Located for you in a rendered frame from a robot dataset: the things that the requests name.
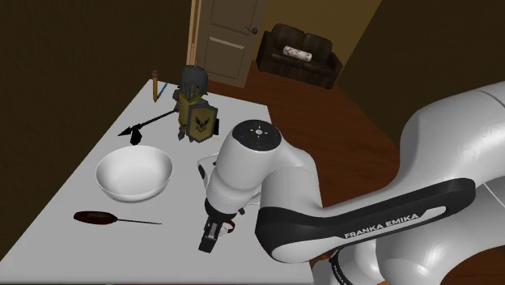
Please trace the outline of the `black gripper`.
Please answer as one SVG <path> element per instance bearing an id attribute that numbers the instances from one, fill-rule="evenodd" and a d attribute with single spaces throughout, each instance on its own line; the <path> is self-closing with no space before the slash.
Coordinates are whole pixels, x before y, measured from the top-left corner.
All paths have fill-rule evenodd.
<path id="1" fill-rule="evenodd" d="M 226 214 L 212 207 L 207 199 L 205 200 L 205 209 L 208 219 L 198 249 L 204 253 L 211 253 L 219 238 L 222 228 L 221 223 L 230 224 L 231 229 L 234 229 L 235 223 L 232 220 L 237 214 L 243 215 L 245 211 L 244 208 L 240 208 L 235 214 Z"/>

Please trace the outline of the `white cup dark red rim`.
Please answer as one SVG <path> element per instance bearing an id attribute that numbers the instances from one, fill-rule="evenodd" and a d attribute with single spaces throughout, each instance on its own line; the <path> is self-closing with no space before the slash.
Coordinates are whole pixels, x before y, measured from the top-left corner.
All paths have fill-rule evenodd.
<path id="1" fill-rule="evenodd" d="M 220 228 L 219 236 L 224 236 L 226 234 L 232 233 L 235 229 L 235 226 L 235 223 L 231 219 L 224 221 Z"/>

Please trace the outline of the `white bowl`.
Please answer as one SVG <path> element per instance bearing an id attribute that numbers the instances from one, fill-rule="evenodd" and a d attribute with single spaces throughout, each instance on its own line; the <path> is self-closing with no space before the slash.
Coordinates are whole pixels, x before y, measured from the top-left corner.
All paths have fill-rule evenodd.
<path id="1" fill-rule="evenodd" d="M 173 163 L 164 151 L 150 146 L 122 147 L 107 154 L 95 170 L 97 185 L 118 202 L 143 202 L 162 193 Z"/>

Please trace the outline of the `knight figure with shield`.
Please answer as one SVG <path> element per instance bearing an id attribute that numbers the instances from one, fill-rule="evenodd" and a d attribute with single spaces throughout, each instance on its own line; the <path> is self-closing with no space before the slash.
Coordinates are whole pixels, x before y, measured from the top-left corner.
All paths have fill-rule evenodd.
<path id="1" fill-rule="evenodd" d="M 207 95 L 208 74 L 200 66 L 186 65 L 181 70 L 180 83 L 172 98 L 176 105 L 172 111 L 161 114 L 148 121 L 127 127 L 119 136 L 129 135 L 129 142 L 138 145 L 142 140 L 140 129 L 173 113 L 178 114 L 178 139 L 185 136 L 190 142 L 201 143 L 219 134 L 218 109 L 208 103 L 203 96 Z"/>

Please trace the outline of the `beige panel door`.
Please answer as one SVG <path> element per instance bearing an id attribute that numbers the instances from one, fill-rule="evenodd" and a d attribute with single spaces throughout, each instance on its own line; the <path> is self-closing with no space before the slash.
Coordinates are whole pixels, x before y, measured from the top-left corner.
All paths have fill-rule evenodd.
<path id="1" fill-rule="evenodd" d="M 197 64 L 210 80 L 244 87 L 269 0 L 201 0 Z"/>

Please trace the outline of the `dark brown leather sofa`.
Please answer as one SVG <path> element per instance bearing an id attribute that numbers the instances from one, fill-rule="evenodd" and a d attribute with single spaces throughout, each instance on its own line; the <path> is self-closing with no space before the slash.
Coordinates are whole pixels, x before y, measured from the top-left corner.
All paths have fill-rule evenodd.
<path id="1" fill-rule="evenodd" d="M 308 52 L 310 61 L 290 57 L 285 47 Z M 322 36 L 305 33 L 298 28 L 278 23 L 272 31 L 265 31 L 257 54 L 260 71 L 300 82 L 331 89 L 341 73 L 343 64 L 332 52 L 333 43 Z"/>

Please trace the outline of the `dark red handled awl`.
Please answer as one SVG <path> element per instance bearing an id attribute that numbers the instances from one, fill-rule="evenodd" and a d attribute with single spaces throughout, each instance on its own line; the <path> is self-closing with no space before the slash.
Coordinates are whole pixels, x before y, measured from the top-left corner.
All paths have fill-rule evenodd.
<path id="1" fill-rule="evenodd" d="M 73 218 L 79 222 L 96 224 L 96 225 L 107 225 L 115 222 L 130 222 L 130 223 L 144 223 L 144 224 L 154 224 L 161 225 L 161 223 L 132 220 L 132 219 L 119 219 L 115 215 L 104 212 L 104 211 L 78 211 L 74 214 Z"/>

